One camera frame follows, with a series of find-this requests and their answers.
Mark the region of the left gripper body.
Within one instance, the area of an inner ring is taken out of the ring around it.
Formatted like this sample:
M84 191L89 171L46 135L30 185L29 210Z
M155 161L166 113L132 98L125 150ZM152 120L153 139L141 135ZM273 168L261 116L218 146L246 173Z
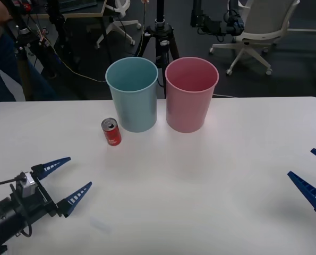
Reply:
M46 214L53 217L57 213L56 204L31 173L22 172L13 179L15 190L10 194L10 217L14 221L25 221L26 216L31 221L37 221Z

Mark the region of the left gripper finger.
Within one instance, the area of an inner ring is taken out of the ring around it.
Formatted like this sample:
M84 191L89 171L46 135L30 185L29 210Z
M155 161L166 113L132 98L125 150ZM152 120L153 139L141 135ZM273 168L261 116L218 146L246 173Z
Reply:
M77 191L70 194L68 197L62 199L57 203L57 214L59 216L68 217L75 209L77 204L82 200L88 190L91 188L92 182L87 183Z
M38 179L39 181L46 178L49 174L53 171L64 165L65 163L69 162L71 157L65 157L57 160L50 161L44 164L38 164L31 167L31 175L33 178Z

